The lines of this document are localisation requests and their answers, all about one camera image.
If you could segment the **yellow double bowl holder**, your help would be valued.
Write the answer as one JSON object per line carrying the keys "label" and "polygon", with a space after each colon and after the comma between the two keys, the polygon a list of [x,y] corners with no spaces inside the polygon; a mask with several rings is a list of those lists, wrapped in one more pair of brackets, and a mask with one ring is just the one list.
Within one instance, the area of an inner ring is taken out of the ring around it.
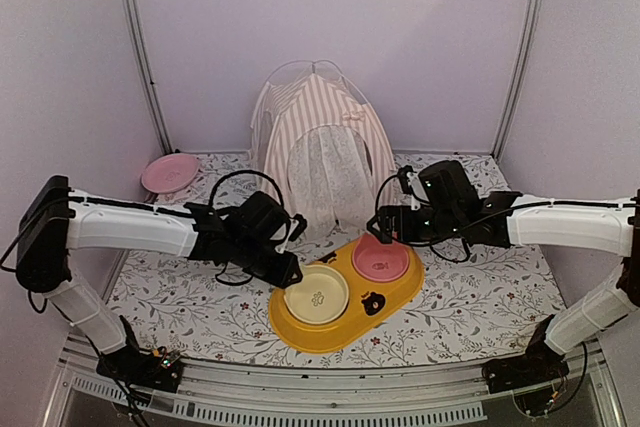
{"label": "yellow double bowl holder", "polygon": [[352,252],[362,236],[308,264],[329,266],[346,279],[350,290],[349,304],[337,320],[325,325],[302,323],[288,311],[285,289],[273,292],[269,320],[272,330],[285,344],[309,354],[337,352],[382,324],[421,291],[426,269],[417,253],[408,246],[405,247],[409,253],[409,268],[400,279],[378,283],[361,277],[353,267]]}

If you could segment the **striped pet tent fabric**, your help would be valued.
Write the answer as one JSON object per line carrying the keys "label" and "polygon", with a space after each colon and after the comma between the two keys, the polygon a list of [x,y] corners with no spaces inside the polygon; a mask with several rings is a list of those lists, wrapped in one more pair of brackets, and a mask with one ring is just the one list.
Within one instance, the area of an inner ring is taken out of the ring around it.
{"label": "striped pet tent fabric", "polygon": [[365,228],[396,168],[372,105],[316,73],[269,89],[259,131],[251,129],[250,159],[269,177],[261,188],[280,190],[286,209],[307,220],[308,240],[336,226]]}

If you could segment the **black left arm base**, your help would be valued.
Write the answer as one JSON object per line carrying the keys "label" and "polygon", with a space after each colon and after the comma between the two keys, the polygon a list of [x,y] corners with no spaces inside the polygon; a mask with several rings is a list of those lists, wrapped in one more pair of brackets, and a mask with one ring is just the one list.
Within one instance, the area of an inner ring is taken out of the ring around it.
{"label": "black left arm base", "polygon": [[161,346],[153,351],[141,350],[133,329],[122,316],[125,345],[110,354],[100,354],[96,372],[125,385],[176,393],[184,371],[178,351]]}

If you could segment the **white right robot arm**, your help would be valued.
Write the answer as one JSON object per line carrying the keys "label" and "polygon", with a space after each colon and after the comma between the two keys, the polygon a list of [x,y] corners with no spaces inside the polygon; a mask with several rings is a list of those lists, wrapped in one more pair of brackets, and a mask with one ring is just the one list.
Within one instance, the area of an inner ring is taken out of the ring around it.
{"label": "white right robot arm", "polygon": [[559,270],[588,273],[604,261],[608,274],[585,282],[564,310],[541,321],[518,359],[517,374],[537,383],[582,341],[639,309],[639,198],[579,200],[539,197],[513,190],[481,196],[462,164],[445,160],[421,171],[406,166],[392,174],[406,205],[375,202],[367,230],[380,242],[433,248],[449,240],[465,247],[538,246]]}

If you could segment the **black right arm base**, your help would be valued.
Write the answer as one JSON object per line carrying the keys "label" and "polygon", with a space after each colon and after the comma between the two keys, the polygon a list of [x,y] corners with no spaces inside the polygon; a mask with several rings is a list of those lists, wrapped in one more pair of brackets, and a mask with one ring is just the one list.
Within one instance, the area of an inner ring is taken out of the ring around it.
{"label": "black right arm base", "polygon": [[482,377],[490,393],[524,388],[569,373],[563,354],[557,354],[545,344],[546,329],[553,315],[539,323],[523,354],[492,359],[482,365]]}

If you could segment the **pink cat-ear pet bowl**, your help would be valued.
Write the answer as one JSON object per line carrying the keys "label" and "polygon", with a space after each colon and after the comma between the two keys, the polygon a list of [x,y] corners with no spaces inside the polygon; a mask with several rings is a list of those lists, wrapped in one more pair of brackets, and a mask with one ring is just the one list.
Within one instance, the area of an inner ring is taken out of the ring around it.
{"label": "pink cat-ear pet bowl", "polygon": [[390,283],[400,279],[409,268],[409,253],[398,243],[383,244],[371,234],[364,234],[352,252],[355,271],[364,279]]}

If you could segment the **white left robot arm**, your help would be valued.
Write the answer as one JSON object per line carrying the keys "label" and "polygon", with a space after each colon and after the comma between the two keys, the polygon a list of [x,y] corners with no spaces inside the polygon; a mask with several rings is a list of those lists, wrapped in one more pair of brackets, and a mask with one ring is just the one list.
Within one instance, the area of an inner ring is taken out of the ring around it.
{"label": "white left robot arm", "polygon": [[215,265],[232,264],[252,279],[286,288],[301,281],[298,258],[286,245],[307,227],[281,199],[254,192],[239,206],[216,208],[188,202],[167,207],[93,196],[53,176],[23,215],[1,258],[29,293],[58,308],[70,324],[108,357],[128,381],[148,373],[146,355],[133,347],[125,324],[68,263],[83,249],[164,253]]}

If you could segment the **cream cat-ear pet bowl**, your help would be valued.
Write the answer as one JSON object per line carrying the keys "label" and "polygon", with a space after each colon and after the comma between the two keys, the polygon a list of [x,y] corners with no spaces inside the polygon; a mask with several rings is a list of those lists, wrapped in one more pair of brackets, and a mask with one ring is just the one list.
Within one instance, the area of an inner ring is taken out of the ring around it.
{"label": "cream cat-ear pet bowl", "polygon": [[303,266],[301,272],[302,280],[284,290],[290,314],[309,325],[325,325],[341,317],[350,297],[344,276],[321,264]]}

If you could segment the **white flexible tent pole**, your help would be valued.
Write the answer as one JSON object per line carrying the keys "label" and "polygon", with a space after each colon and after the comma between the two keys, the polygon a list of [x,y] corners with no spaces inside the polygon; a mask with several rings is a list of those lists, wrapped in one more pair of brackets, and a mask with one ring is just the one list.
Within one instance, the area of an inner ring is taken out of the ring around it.
{"label": "white flexible tent pole", "polygon": [[259,131],[262,105],[269,89],[275,85],[295,82],[310,73],[314,68],[315,62],[312,60],[292,60],[281,64],[266,77],[259,91],[251,117],[250,127],[253,133]]}

